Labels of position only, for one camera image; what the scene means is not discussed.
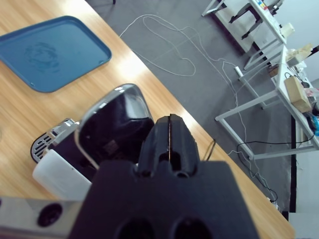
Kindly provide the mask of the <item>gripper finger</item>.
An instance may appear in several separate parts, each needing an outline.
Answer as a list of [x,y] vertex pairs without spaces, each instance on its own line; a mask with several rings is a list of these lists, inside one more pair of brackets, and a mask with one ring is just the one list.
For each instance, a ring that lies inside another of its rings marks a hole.
[[157,120],[145,139],[138,161],[140,176],[153,176],[158,165],[169,161],[170,117],[165,116]]
[[197,143],[180,116],[171,114],[169,120],[169,161],[172,169],[177,175],[193,176],[199,165]]

